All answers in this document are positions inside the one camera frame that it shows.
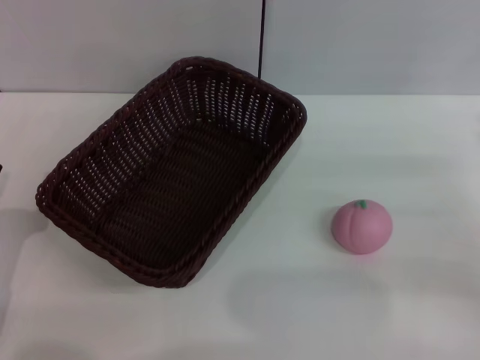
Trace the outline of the dark brown woven basket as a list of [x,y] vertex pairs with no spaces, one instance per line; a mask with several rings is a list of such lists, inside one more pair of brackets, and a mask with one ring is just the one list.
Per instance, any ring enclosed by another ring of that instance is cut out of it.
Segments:
[[63,157],[39,211],[136,282],[192,281],[299,137],[305,106],[224,61],[182,58]]

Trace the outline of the pink toy peach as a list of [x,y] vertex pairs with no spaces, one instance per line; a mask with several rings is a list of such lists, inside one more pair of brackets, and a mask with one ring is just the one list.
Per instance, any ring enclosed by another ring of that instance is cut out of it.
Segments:
[[331,221],[334,240],[352,254],[371,254],[382,248],[393,232],[387,209],[370,199],[356,199],[341,206]]

